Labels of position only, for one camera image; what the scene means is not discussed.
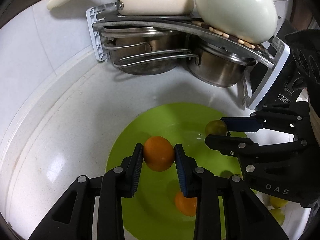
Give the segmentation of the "white ceramic pot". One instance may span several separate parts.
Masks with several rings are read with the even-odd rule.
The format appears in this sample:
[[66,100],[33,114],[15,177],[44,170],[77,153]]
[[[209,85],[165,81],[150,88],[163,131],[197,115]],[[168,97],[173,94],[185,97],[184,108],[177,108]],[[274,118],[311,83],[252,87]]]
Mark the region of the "white ceramic pot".
[[195,0],[201,18],[213,28],[253,44],[276,32],[276,2],[288,0]]

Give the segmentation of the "green plate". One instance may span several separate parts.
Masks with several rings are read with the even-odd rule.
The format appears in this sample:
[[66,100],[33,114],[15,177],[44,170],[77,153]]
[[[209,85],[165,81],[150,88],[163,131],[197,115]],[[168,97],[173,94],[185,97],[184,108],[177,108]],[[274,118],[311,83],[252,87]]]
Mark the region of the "green plate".
[[[224,170],[241,174],[236,158],[221,155],[205,143],[205,127],[224,114],[195,103],[171,103],[140,114],[117,137],[110,151],[106,169],[110,170],[131,156],[136,144],[160,136],[172,146],[182,144],[185,154],[197,164],[220,176]],[[123,198],[122,213],[126,237],[136,239],[193,239],[195,217],[182,214],[174,198],[180,191],[175,165],[156,172],[145,164],[133,198]]]

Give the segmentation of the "yellow-green apple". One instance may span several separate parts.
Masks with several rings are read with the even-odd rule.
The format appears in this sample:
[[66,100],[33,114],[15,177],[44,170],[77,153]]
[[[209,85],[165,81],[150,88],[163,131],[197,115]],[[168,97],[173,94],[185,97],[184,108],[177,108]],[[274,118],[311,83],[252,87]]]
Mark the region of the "yellow-green apple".
[[278,197],[269,196],[269,204],[275,209],[280,209],[288,204],[288,200],[284,200]]

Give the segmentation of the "white pot rack shelf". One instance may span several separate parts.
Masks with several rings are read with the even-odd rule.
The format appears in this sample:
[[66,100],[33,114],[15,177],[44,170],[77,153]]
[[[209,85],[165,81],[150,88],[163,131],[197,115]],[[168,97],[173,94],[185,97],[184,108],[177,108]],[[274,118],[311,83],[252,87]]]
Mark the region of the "white pot rack shelf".
[[263,78],[253,87],[253,67],[247,67],[242,78],[244,96],[242,102],[248,109],[254,110],[266,96],[275,83],[280,72],[289,58],[290,48],[278,37],[271,39],[270,47],[276,51],[272,55],[261,44],[256,44],[253,49],[240,44],[232,36],[224,37],[211,31],[204,23],[199,24],[197,18],[189,16],[123,16],[114,9],[114,4],[105,4],[91,7],[86,10],[86,18],[93,50],[97,60],[109,60],[109,49],[103,48],[102,31],[105,27],[153,27],[161,30],[178,31],[189,39],[191,48],[205,45],[212,50],[218,50],[224,54],[231,54],[240,59],[251,59],[268,68]]

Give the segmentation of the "green tomato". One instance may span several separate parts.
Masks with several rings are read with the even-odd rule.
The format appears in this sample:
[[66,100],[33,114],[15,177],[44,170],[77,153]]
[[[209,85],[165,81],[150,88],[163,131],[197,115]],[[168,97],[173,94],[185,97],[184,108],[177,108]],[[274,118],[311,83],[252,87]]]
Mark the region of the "green tomato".
[[210,134],[226,136],[227,133],[228,133],[227,126],[222,120],[213,120],[209,122],[205,127],[206,136]]

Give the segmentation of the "black knife block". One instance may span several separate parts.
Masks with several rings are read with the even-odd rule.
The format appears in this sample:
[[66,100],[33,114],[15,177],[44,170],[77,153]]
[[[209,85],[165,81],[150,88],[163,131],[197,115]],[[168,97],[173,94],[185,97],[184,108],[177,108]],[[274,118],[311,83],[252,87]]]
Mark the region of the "black knife block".
[[[250,73],[251,88],[254,92],[263,80],[268,68],[257,63]],[[255,108],[261,110],[264,105],[297,101],[302,91],[302,78],[298,72],[293,55],[290,54],[275,82]]]

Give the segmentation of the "cream saucepan lower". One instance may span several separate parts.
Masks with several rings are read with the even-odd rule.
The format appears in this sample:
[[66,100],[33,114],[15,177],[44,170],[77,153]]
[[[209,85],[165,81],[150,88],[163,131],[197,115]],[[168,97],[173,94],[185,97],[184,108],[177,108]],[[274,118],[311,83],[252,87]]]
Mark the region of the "cream saucepan lower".
[[[71,0],[50,0],[49,11]],[[115,9],[124,16],[189,15],[194,9],[193,0],[116,0]]]

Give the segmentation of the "green apple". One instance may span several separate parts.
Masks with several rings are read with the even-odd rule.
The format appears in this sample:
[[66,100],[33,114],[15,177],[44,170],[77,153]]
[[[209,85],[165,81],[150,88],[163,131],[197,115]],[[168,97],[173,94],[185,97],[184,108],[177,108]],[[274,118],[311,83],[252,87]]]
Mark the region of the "green apple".
[[282,226],[285,221],[284,212],[279,208],[270,209],[269,212],[274,217],[274,219],[278,222],[278,224]]

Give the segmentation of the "steel pan under rack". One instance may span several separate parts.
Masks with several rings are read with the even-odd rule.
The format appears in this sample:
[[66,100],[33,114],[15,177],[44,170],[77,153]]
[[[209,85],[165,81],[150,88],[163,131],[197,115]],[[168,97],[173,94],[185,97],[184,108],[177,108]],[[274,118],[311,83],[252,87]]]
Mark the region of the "steel pan under rack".
[[179,31],[155,27],[103,27],[103,48],[115,68],[132,75],[156,75],[184,63],[198,64],[199,56],[187,47]]

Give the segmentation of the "brown kiwi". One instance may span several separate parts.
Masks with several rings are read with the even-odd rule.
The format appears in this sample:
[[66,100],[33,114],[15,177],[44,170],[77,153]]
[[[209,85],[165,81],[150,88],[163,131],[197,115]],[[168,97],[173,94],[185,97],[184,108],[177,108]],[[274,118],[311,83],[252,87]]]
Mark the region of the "brown kiwi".
[[224,170],[220,173],[220,177],[222,178],[231,178],[232,176],[234,176],[234,174],[231,172],[231,171],[228,171],[228,170]]

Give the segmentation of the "steel pot under rack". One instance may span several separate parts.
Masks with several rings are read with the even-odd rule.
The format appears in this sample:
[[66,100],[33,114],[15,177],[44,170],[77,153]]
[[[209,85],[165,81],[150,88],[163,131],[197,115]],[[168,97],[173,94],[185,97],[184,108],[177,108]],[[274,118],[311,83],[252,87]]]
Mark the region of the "steel pot under rack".
[[197,60],[188,63],[188,69],[198,79],[217,87],[231,87],[238,83],[248,67],[256,65],[253,58],[242,57],[208,42],[194,49]]

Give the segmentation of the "small orange mandarin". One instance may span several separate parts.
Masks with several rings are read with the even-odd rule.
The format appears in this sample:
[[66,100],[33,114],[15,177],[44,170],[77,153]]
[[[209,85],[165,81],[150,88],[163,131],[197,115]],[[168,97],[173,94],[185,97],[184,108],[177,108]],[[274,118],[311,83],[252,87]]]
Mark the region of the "small orange mandarin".
[[164,137],[150,137],[144,143],[144,161],[153,171],[163,172],[174,162],[174,148]]

